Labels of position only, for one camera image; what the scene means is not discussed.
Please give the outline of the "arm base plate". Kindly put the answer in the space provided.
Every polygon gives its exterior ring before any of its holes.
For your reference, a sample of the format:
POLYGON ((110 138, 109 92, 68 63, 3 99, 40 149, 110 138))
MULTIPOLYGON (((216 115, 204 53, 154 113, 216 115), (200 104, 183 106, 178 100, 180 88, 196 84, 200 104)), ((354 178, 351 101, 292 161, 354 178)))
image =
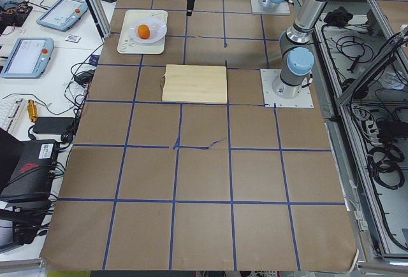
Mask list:
POLYGON ((301 85, 289 86, 281 80, 280 69, 261 69, 264 105, 269 108, 313 108, 308 80, 301 85))
POLYGON ((250 0, 252 14, 288 16, 290 9, 287 1, 273 3, 271 0, 250 0))

